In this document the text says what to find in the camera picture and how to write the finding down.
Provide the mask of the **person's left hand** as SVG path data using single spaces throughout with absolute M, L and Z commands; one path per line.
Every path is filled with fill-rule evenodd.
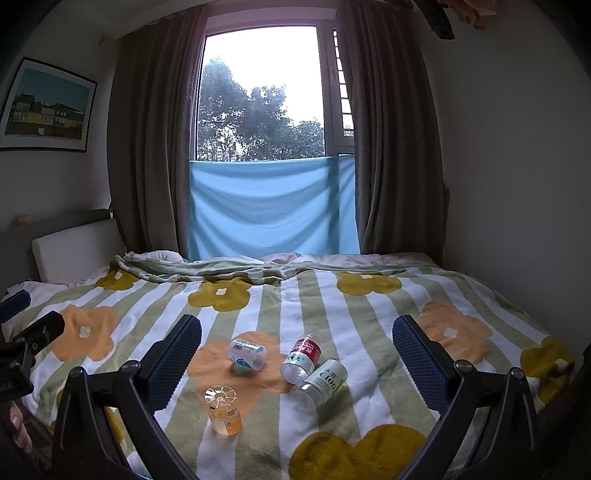
M 8 421 L 14 444 L 25 454 L 30 454 L 32 451 L 32 440 L 27 432 L 23 414 L 14 402 L 9 403 Z

